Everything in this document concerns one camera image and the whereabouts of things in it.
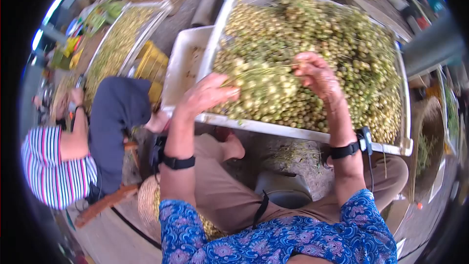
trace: gray stool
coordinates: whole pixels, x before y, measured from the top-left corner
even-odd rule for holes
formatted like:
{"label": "gray stool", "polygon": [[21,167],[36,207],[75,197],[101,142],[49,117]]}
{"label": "gray stool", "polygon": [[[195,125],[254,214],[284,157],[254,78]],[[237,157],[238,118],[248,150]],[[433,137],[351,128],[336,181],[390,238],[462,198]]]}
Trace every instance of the gray stool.
{"label": "gray stool", "polygon": [[272,203],[287,209],[301,208],[313,202],[306,180],[295,173],[261,172],[254,192],[262,196],[262,190]]}

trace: wrist strap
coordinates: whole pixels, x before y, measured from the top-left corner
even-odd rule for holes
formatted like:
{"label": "wrist strap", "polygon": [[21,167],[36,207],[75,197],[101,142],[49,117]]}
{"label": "wrist strap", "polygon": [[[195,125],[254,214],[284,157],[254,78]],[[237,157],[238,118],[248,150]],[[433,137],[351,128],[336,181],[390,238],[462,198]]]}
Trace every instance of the wrist strap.
{"label": "wrist strap", "polygon": [[163,154],[163,162],[166,164],[167,167],[178,170],[178,169],[185,169],[189,167],[193,167],[196,163],[196,158],[192,156],[191,158],[188,159],[176,159],[173,157],[167,157],[166,155]]}
{"label": "wrist strap", "polygon": [[348,155],[354,155],[360,149],[360,142],[353,142],[345,147],[333,148],[331,147],[331,158],[341,159]]}

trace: blue patterned shirt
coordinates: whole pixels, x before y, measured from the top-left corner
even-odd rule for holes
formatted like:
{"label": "blue patterned shirt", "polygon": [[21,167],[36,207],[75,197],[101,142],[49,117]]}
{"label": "blue patterned shirt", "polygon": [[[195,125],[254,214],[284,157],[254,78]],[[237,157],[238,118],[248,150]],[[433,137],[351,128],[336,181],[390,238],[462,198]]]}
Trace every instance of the blue patterned shirt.
{"label": "blue patterned shirt", "polygon": [[341,207],[341,222],[335,224],[284,217],[207,242],[195,208],[178,200],[160,203],[160,222],[163,263],[277,264],[294,251],[337,264],[397,263],[396,242],[367,189]]}

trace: bucket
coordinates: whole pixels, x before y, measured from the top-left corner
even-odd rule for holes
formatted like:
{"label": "bucket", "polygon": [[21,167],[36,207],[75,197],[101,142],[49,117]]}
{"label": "bucket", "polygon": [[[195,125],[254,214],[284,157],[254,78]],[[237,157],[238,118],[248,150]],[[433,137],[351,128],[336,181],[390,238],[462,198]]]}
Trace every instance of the bucket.
{"label": "bucket", "polygon": [[398,11],[403,10],[404,8],[409,6],[409,3],[406,0],[388,0],[395,9]]}

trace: striped shirt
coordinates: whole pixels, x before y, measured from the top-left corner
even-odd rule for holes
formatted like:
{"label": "striped shirt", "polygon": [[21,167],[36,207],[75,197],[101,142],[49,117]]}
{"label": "striped shirt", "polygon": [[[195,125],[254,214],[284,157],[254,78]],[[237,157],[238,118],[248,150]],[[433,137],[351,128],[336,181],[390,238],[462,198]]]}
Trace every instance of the striped shirt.
{"label": "striped shirt", "polygon": [[38,127],[30,130],[21,146],[23,170],[34,196],[54,209],[65,209],[90,192],[90,182],[96,185],[94,159],[61,161],[61,128]]}

